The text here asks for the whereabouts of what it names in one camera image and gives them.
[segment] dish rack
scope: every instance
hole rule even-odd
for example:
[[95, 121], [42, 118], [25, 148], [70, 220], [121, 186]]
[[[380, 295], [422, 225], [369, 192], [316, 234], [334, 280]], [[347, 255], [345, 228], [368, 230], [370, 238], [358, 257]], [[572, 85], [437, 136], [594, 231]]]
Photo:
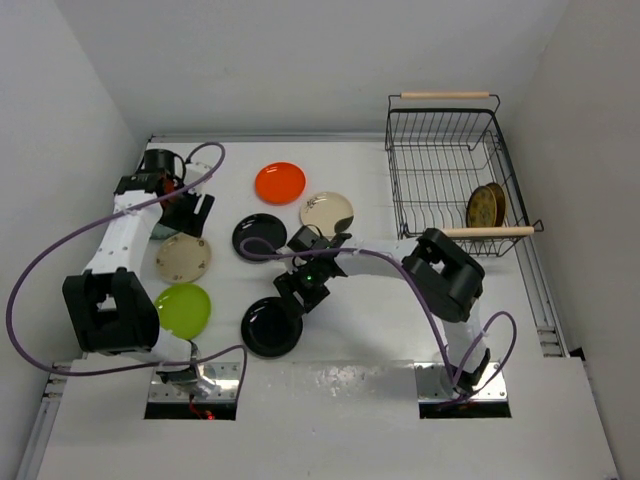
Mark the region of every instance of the dish rack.
[[[478, 100], [488, 108], [405, 108], [411, 101]], [[385, 149], [398, 238], [435, 227], [469, 254], [501, 257], [525, 236], [544, 231], [531, 224], [502, 131], [498, 95], [489, 92], [411, 92], [389, 95]], [[481, 185], [496, 182], [506, 196], [503, 228], [466, 228], [467, 204]]]

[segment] plate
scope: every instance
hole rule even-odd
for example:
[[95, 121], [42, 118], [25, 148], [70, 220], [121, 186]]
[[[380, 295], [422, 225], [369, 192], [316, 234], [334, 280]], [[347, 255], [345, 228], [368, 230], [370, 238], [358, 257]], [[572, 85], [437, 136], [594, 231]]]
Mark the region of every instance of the plate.
[[302, 170], [292, 163], [272, 163], [256, 176], [256, 193], [267, 203], [285, 205], [304, 190], [307, 180]]
[[353, 207], [346, 197], [335, 192], [321, 192], [309, 198], [300, 208], [303, 225], [315, 226], [322, 236], [333, 238], [353, 223]]
[[283, 300], [267, 297], [251, 305], [240, 325], [242, 340], [260, 357], [281, 357], [293, 350], [302, 335], [302, 318], [287, 318]]
[[153, 304], [158, 311], [160, 326], [183, 340], [198, 336], [211, 315], [209, 295], [193, 283], [167, 288]]
[[211, 263], [211, 247], [204, 238], [179, 233], [161, 246], [156, 254], [156, 269], [168, 283], [197, 280]]
[[507, 214], [507, 197], [504, 194], [504, 189], [498, 183], [487, 183], [487, 187], [491, 189], [493, 196], [496, 197], [497, 210], [494, 227], [501, 227]]
[[267, 255], [284, 247], [287, 243], [287, 229], [279, 218], [269, 215], [268, 213], [250, 215], [236, 225], [231, 237], [233, 249], [236, 253], [250, 262], [266, 262], [267, 260], [256, 260], [255, 258], [248, 257], [240, 250], [242, 241], [252, 237], [266, 240], [273, 246], [273, 249], [259, 242], [247, 242], [245, 249], [250, 253]]
[[467, 227], [494, 227], [498, 205], [491, 188], [480, 186], [471, 194], [467, 204]]

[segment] orange plate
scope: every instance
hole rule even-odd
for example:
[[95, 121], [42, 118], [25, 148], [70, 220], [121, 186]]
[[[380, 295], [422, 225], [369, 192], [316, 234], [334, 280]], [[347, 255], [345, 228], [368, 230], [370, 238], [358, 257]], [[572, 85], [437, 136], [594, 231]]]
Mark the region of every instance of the orange plate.
[[256, 192], [267, 203], [284, 205], [298, 198], [306, 183], [304, 173], [297, 166], [286, 162], [272, 163], [256, 176]]

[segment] gold plate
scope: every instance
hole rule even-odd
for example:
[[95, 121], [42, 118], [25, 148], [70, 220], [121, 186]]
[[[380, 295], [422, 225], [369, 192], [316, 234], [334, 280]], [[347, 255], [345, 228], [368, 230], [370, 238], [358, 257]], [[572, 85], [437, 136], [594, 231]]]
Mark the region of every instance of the gold plate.
[[497, 215], [498, 204], [491, 188], [476, 188], [467, 203], [467, 227], [494, 227]]
[[491, 189], [493, 196], [496, 197], [497, 213], [494, 227], [501, 227], [507, 215], [507, 197], [500, 184], [491, 182], [487, 184], [487, 187]]

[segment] table surface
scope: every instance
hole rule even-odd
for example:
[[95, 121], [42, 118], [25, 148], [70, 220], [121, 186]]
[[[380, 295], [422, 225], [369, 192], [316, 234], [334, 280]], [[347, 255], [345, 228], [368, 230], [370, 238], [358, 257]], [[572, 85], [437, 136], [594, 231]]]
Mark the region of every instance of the table surface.
[[[186, 156], [196, 145], [160, 147]], [[225, 163], [204, 187], [216, 197], [203, 234], [213, 262], [196, 282], [214, 304], [209, 325], [195, 339], [205, 354], [241, 342], [244, 312], [276, 294], [272, 281], [284, 271], [277, 262], [252, 264], [235, 254], [231, 232], [242, 218], [273, 214], [291, 235], [300, 226], [305, 198], [335, 191], [353, 204], [352, 234], [395, 238], [381, 143], [226, 147]], [[212, 147], [194, 161], [212, 165], [217, 157]], [[299, 165], [307, 176], [303, 195], [286, 206], [267, 205], [254, 193], [256, 173], [278, 161]], [[151, 242], [141, 272], [151, 298], [167, 288], [155, 273], [159, 245]], [[250, 357], [235, 422], [143, 420], [148, 371], [70, 379], [39, 478], [177, 478], [198, 472], [263, 479], [423, 478], [427, 472], [456, 479], [612, 475], [582, 365], [542, 356], [515, 252], [480, 262], [486, 270], [480, 318], [508, 310], [518, 323], [516, 349], [505, 368], [511, 419], [420, 420], [410, 361], [437, 359], [438, 352], [409, 288], [387, 278], [334, 279], [327, 284], [331, 295], [306, 316], [290, 354], [279, 361]], [[494, 325], [487, 343], [495, 360], [505, 352], [511, 330], [508, 322]], [[122, 362], [127, 360], [90, 355], [74, 368]]]

